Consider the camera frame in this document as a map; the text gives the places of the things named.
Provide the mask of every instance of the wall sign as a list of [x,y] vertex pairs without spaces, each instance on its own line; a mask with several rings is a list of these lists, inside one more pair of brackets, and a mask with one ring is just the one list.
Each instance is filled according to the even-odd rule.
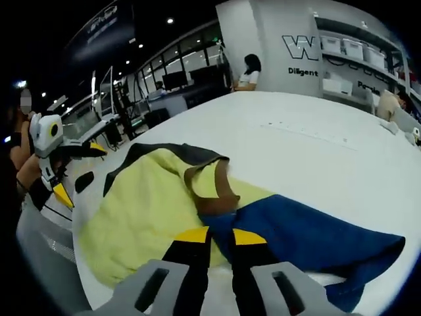
[[299,76],[315,76],[318,77],[318,72],[313,70],[303,70],[300,68],[288,68],[288,74],[298,74]]
[[95,15],[65,47],[64,71],[111,63],[135,37],[132,4],[117,0]]
[[308,59],[310,61],[318,61],[317,47],[314,43],[314,36],[292,36],[283,35],[282,39],[292,59]]

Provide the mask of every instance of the desk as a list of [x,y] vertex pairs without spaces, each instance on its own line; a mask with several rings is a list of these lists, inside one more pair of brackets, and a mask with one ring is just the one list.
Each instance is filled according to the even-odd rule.
[[151,111],[167,109],[170,117],[184,112],[200,103],[226,94],[226,88],[218,84],[203,84],[188,86],[178,91],[170,92],[149,100]]
[[[355,312],[378,315],[401,288],[421,246],[421,152],[402,132],[340,103],[272,92],[235,92],[190,109],[132,142],[171,142],[208,148],[231,158],[230,174],[344,221],[407,238],[401,256],[366,285]],[[112,296],[87,267],[78,232],[101,202],[108,172],[129,145],[94,168],[94,182],[73,200],[74,250],[86,296],[96,309]],[[230,271],[212,270],[203,315],[237,315]],[[312,275],[318,282],[330,276]]]
[[105,128],[113,123],[115,120],[118,120],[120,118],[120,115],[118,114],[112,114],[111,116],[106,115],[101,121],[99,121],[97,124],[95,124],[90,130],[88,130],[85,134],[80,136],[79,141],[86,142],[90,141],[99,135],[101,135]]

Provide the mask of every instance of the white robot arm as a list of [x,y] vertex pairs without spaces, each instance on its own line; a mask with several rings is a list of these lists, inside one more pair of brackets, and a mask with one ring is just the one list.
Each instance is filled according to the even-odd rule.
[[69,140],[63,135],[63,125],[60,115],[41,117],[36,114],[30,123],[30,135],[34,142],[35,154],[39,157],[41,179],[45,187],[53,191],[57,199],[68,207],[74,207],[67,191],[55,174],[50,156],[60,151],[64,157],[80,159],[82,157],[100,157],[107,152],[96,143],[82,143],[78,140]]

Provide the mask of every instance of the window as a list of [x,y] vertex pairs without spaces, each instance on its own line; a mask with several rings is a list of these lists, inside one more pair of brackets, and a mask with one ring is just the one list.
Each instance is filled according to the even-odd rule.
[[182,53],[184,53],[186,51],[191,51],[192,49],[198,48],[202,44],[203,43],[200,33],[196,33],[188,38],[183,39],[180,42],[180,48],[182,50]]
[[178,52],[177,46],[171,47],[169,50],[165,51],[163,55],[164,55],[165,65],[168,65],[169,63],[174,61],[174,59],[179,58],[179,52]]
[[206,48],[209,58],[209,65],[216,65],[218,63],[218,57],[219,57],[219,46],[210,46]]
[[152,61],[152,69],[153,70],[155,70],[155,69],[157,69],[157,68],[159,68],[159,67],[161,67],[162,65],[163,65],[163,60],[162,60],[162,56],[161,55],[159,55],[157,58],[155,58],[153,61]]
[[153,81],[151,65],[147,65],[143,69],[143,74],[145,75],[145,82],[148,92],[151,93],[156,91],[157,89],[155,88],[155,83]]
[[162,81],[162,76],[165,75],[164,68],[161,67],[158,70],[155,70],[153,72],[153,75],[155,76],[155,82]]
[[167,73],[182,71],[182,64],[180,62],[180,52],[176,46],[170,48],[164,53],[165,68]]
[[148,95],[148,91],[146,90],[145,80],[142,77],[142,73],[139,71],[139,87],[141,89],[141,99],[143,99],[146,95]]
[[190,72],[199,68],[206,67],[206,58],[204,51],[194,51],[183,56],[183,64],[186,70],[187,80],[191,80]]
[[219,27],[219,23],[213,24],[209,26],[208,28],[203,30],[203,39],[205,43],[208,42],[216,42],[217,40],[222,39],[222,32]]
[[172,61],[171,63],[167,64],[166,66],[167,73],[182,71],[182,64],[179,59],[176,59],[175,61]]

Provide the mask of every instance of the brown strap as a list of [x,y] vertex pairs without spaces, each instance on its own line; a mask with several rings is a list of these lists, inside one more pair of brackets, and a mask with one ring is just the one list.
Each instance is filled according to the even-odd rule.
[[[193,177],[207,165],[218,160],[215,166],[215,188],[218,197],[201,197],[194,192],[192,181]],[[239,196],[235,195],[232,190],[230,183],[228,182],[227,169],[228,162],[230,160],[227,157],[215,157],[211,161],[203,163],[202,165],[188,168],[184,173],[184,182],[186,187],[190,191],[193,201],[197,209],[197,213],[200,215],[218,215],[233,211],[238,204]]]

